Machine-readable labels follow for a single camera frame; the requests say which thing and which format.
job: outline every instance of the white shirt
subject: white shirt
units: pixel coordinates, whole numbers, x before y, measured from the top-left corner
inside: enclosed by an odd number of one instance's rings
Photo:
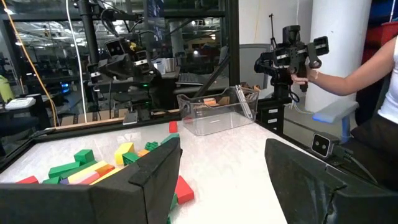
[[[398,124],[398,38],[394,50],[394,61],[396,65],[392,70],[390,87],[378,113],[383,118]]]

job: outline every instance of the person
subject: person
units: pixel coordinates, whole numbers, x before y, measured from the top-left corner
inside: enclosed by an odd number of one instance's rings
[[[334,77],[307,67],[307,77],[292,75],[303,85],[311,82],[320,88],[346,96],[366,88],[391,73],[386,99],[377,114],[353,129],[353,139],[344,144],[353,156],[383,186],[398,190],[398,38],[383,45],[377,53],[346,78]]]

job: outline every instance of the toy block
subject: toy block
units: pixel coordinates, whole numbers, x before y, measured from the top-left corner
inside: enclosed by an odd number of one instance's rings
[[[80,167],[77,167],[76,169],[70,170],[68,172],[64,172],[63,174],[60,175],[60,177],[61,177],[62,180],[66,179],[69,176],[71,176],[73,174],[76,174],[77,172],[82,171],[83,169],[86,169],[86,168],[88,168],[88,167],[90,167],[90,166],[92,166],[92,165],[94,165],[96,163],[97,163],[96,161],[87,162],[86,164],[84,164],[84,165],[82,165]]]
[[[96,169],[95,172],[97,172],[99,174],[99,176],[102,177],[105,174],[107,174],[108,172],[111,172],[113,169],[114,169],[114,166],[108,164],[99,169]]]
[[[171,134],[166,139],[164,139],[161,144],[167,142],[168,140],[170,140],[172,138],[179,138],[179,137],[180,137],[180,134]]]
[[[177,133],[178,128],[177,128],[177,122],[176,121],[170,121],[169,123],[169,132],[170,133]]]
[[[177,194],[174,193],[173,196],[173,200],[172,200],[172,205],[170,206],[170,211],[173,210],[178,204],[178,200],[177,200]]]
[[[186,183],[182,176],[178,177],[177,185],[175,187],[175,193],[177,194],[177,201],[179,205],[185,202],[189,202],[195,198],[195,194],[191,187]]]
[[[149,152],[152,152],[154,149],[157,148],[157,146],[159,146],[159,143],[157,142],[147,142],[147,144],[145,144],[145,149]]]
[[[43,180],[42,184],[59,184],[60,180],[60,177],[53,177],[47,180]]]
[[[123,143],[119,146],[119,149],[114,153],[114,160],[116,165],[124,165],[123,154],[128,152],[134,152],[134,144],[131,142]]]
[[[39,181],[36,179],[35,176],[30,176],[28,178],[25,178],[17,182],[17,184],[38,184],[38,183]]]
[[[108,173],[105,174],[104,176],[100,177],[98,180],[92,182],[90,185],[96,184],[96,183],[98,183],[99,181],[101,181],[101,180],[103,180],[103,179],[106,179],[106,178],[112,176],[113,174],[115,174],[115,173],[117,173],[117,172],[119,172],[119,171],[121,171],[121,170],[122,170],[122,169],[120,169],[120,168],[115,168],[115,169],[112,170],[111,172],[108,172]]]
[[[99,177],[100,177],[99,173],[91,171],[86,175],[84,175],[83,177],[80,177],[80,179],[70,182],[70,184],[91,184],[92,182],[98,180]]]
[[[67,178],[63,179],[60,181],[60,184],[69,184],[69,180]]]
[[[80,162],[72,162],[62,166],[53,167],[50,169],[49,177],[50,178],[58,177],[65,172],[76,169],[77,167],[80,167]]]
[[[149,153],[148,150],[143,149],[143,150],[139,151],[139,152],[137,153],[137,155],[138,155],[139,157],[142,157],[142,156],[144,156],[144,155],[146,155],[146,154],[148,154],[148,153]]]
[[[97,169],[99,169],[101,167],[106,166],[106,165],[108,165],[108,164],[105,161],[97,162],[96,164],[94,164],[94,165],[92,165],[90,167],[87,167],[86,169],[83,169],[83,170],[77,172],[76,174],[73,174],[73,175],[69,176],[68,177],[68,181],[69,181],[69,183],[73,183],[76,180],[84,177],[88,173],[93,172],[93,171],[95,171],[95,170],[97,170]]]
[[[140,157],[137,156],[137,154],[128,152],[123,154],[123,163],[125,166],[132,164],[133,162],[136,162]]]
[[[74,155],[75,161],[82,165],[94,160],[94,154],[91,149],[82,149]]]

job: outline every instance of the clear plastic bin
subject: clear plastic bin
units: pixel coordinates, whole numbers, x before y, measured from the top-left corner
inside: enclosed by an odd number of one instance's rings
[[[193,134],[204,136],[251,124],[256,120],[259,92],[242,88],[247,104],[239,102],[235,87],[219,95],[188,98],[178,95],[178,107],[184,126]],[[250,116],[244,112],[250,109]]]

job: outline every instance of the green block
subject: green block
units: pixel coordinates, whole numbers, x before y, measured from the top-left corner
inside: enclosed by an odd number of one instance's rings
[[[157,142],[147,142],[147,144],[145,144],[145,149],[152,152],[157,146],[159,146]]]
[[[135,153],[128,152],[123,154],[123,163],[125,166],[136,162],[138,159],[139,156],[137,156]]]
[[[173,210],[177,206],[177,194],[174,193],[173,200],[172,200],[172,206],[170,206],[170,211]]]
[[[75,161],[81,162],[81,164],[86,164],[94,160],[94,154],[91,149],[82,149],[80,152],[75,154]]]
[[[180,137],[180,134],[178,134],[178,133],[171,134],[171,135],[169,135],[166,139],[164,139],[164,140],[162,141],[161,144],[167,142],[168,140],[170,140],[170,139],[172,139],[172,138],[179,138],[179,137]]]
[[[96,163],[97,163],[96,161],[87,162],[86,164],[84,164],[84,165],[82,165],[80,167],[77,167],[76,169],[70,170],[68,172],[64,172],[63,174],[60,175],[61,180],[66,179],[69,176],[71,176],[73,174],[76,174],[77,172],[80,172],[83,169],[86,169],[87,167],[90,167],[90,166],[92,166],[92,165],[94,165]]]
[[[76,169],[77,167],[80,167],[80,162],[72,162],[62,166],[53,167],[49,171],[49,177],[50,178],[58,177],[65,172]]]
[[[59,184],[60,180],[60,177],[53,177],[47,180],[43,180],[42,184]]]

